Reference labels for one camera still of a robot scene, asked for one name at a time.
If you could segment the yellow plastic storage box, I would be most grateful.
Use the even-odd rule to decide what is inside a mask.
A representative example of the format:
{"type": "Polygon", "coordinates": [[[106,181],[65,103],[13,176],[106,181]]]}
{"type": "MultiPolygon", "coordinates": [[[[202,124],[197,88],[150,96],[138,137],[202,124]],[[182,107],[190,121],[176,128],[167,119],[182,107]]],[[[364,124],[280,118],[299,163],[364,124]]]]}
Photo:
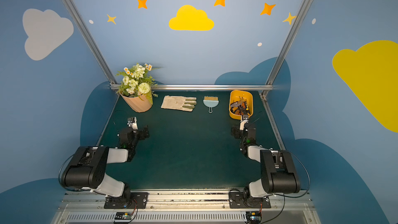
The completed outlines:
{"type": "Polygon", "coordinates": [[[254,112],[253,95],[248,91],[233,90],[230,93],[229,115],[241,120],[244,115],[250,118],[254,112]]]}

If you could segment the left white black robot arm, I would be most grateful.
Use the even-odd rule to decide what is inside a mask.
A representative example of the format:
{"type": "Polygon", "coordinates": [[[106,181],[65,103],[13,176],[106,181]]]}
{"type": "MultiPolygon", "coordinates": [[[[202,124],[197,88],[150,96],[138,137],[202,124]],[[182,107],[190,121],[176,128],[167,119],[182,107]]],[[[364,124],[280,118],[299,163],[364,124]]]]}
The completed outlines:
{"type": "Polygon", "coordinates": [[[59,171],[60,185],[69,191],[93,191],[111,199],[130,202],[131,190],[127,183],[106,174],[106,167],[114,163],[131,162],[139,141],[150,137],[148,126],[138,128],[137,118],[127,120],[127,127],[118,133],[119,143],[109,146],[80,146],[59,171]]]}

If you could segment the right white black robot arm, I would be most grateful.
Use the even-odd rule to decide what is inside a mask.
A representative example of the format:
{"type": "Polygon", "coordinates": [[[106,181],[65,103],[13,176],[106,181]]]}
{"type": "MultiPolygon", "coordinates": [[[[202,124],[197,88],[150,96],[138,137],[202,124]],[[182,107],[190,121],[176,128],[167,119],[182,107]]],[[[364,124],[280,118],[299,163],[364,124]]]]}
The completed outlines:
{"type": "Polygon", "coordinates": [[[248,115],[242,115],[238,127],[231,134],[240,140],[242,154],[260,164],[260,179],[245,187],[246,199],[259,199],[272,194],[294,194],[301,189],[292,154],[286,150],[272,150],[256,143],[256,128],[249,126],[248,115]]]}

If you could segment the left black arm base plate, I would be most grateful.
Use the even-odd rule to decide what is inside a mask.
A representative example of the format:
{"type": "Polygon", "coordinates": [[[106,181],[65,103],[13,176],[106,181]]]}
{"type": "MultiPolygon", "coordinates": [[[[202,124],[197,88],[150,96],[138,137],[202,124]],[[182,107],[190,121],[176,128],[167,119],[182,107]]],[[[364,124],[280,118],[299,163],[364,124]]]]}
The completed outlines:
{"type": "Polygon", "coordinates": [[[145,209],[148,195],[147,192],[131,192],[129,198],[106,197],[104,209],[145,209]]]}

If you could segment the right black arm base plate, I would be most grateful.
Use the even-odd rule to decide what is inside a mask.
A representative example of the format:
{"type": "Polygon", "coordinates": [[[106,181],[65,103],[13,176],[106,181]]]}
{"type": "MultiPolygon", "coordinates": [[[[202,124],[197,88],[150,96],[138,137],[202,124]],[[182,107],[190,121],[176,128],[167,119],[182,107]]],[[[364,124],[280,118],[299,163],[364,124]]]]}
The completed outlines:
{"type": "Polygon", "coordinates": [[[236,189],[230,190],[228,196],[230,208],[271,208],[269,198],[254,198],[236,189]]]}

